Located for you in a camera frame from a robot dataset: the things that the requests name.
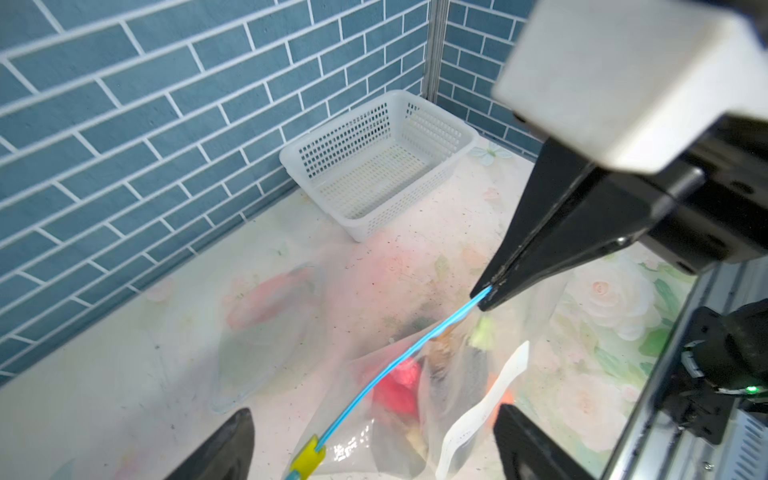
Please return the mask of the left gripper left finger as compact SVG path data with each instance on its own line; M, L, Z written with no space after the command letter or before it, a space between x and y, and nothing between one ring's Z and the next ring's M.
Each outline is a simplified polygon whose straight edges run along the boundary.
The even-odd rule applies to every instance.
M167 479L246 479L254 446L255 426L251 411L248 408L239 409Z

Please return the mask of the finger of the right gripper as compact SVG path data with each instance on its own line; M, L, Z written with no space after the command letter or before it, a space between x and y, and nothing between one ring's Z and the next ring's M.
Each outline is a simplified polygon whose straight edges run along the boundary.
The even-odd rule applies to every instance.
M490 297L514 297L582 262L599 247L587 233L586 194L595 165L548 139L526 183L506 234L473 287Z
M479 308L493 310L547 278L632 245L704 181L695 167L653 177L535 168L476 285Z

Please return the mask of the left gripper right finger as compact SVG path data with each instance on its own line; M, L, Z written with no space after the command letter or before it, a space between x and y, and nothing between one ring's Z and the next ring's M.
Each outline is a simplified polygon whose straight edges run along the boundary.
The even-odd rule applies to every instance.
M501 404L493 425L504 477L519 479L593 480L543 430L512 404Z

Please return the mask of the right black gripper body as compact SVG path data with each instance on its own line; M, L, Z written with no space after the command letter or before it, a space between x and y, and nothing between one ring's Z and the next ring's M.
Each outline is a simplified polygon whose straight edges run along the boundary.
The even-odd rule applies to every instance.
M767 122L725 115L676 160L703 184L641 238L690 275L767 255Z

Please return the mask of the dark purple eggplant toy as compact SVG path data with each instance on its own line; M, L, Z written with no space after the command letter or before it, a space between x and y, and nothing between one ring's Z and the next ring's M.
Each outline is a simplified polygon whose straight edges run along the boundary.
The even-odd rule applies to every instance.
M450 407L468 409L485 395L495 330L494 320L489 315L481 315L460 344L450 374Z

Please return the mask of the clear zip top bag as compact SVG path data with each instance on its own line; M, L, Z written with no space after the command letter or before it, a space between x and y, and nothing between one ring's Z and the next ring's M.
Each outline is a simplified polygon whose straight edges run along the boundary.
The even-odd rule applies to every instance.
M500 307L446 320L343 364L286 479L452 479L489 435L564 293L558 274Z

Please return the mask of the pink crinkled food toy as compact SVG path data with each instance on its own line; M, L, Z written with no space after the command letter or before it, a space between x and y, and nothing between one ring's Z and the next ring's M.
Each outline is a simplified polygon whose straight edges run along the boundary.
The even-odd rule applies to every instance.
M372 402L403 418L417 419L421 373L422 366L419 361L403 362L373 388Z

